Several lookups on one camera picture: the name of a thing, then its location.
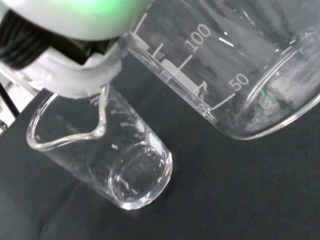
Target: glass beaker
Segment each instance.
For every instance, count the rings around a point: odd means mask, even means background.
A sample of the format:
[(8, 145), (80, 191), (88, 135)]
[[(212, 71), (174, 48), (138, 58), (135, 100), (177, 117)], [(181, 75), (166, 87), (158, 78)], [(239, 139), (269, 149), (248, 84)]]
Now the glass beaker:
[(90, 99), (50, 94), (27, 142), (126, 210), (156, 199), (173, 170), (171, 152), (111, 85)]
[(320, 101), (320, 1), (153, 0), (129, 50), (220, 131), (255, 139)]

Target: black surface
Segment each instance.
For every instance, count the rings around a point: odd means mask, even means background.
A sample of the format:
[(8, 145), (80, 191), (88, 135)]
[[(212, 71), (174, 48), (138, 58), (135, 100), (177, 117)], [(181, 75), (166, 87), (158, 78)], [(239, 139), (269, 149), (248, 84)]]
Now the black surface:
[(0, 138), (1, 240), (320, 239), (320, 108), (236, 141), (129, 58), (115, 85), (175, 157), (170, 188), (124, 211), (26, 144), (42, 92)]

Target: green light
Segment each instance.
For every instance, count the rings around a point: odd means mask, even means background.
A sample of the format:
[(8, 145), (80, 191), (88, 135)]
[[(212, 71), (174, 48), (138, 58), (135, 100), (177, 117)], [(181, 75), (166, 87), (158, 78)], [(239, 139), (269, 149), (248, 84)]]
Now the green light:
[(84, 15), (122, 14), (137, 5), (135, 0), (52, 0), (63, 8)]
[(265, 96), (265, 98), (268, 100), (269, 103), (273, 103), (273, 101), (270, 99), (269, 95), (265, 92), (265, 90), (261, 89), (260, 91), (262, 93), (263, 96)]

